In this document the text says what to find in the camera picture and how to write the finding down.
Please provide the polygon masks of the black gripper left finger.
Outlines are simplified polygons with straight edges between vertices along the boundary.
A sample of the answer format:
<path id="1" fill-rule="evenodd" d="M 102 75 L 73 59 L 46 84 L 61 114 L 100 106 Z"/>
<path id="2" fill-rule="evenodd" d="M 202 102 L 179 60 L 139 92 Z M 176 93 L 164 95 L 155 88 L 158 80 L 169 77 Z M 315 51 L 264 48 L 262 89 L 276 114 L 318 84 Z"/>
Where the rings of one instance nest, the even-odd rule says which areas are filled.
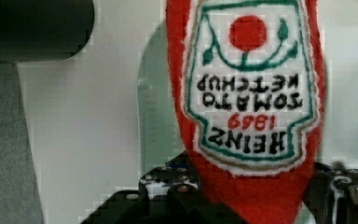
<path id="1" fill-rule="evenodd" d="M 114 193 L 81 224 L 246 224 L 223 203 L 203 194 L 185 153 L 143 175 L 138 189 Z"/>

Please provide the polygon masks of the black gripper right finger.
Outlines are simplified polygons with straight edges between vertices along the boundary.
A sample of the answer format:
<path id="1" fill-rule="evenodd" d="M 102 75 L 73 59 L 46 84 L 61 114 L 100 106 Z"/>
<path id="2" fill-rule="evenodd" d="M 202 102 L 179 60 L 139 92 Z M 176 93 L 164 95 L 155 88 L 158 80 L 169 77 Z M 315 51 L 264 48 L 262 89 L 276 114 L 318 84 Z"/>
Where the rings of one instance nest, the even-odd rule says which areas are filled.
<path id="1" fill-rule="evenodd" d="M 303 203 L 316 224 L 358 224 L 358 169 L 316 162 Z"/>

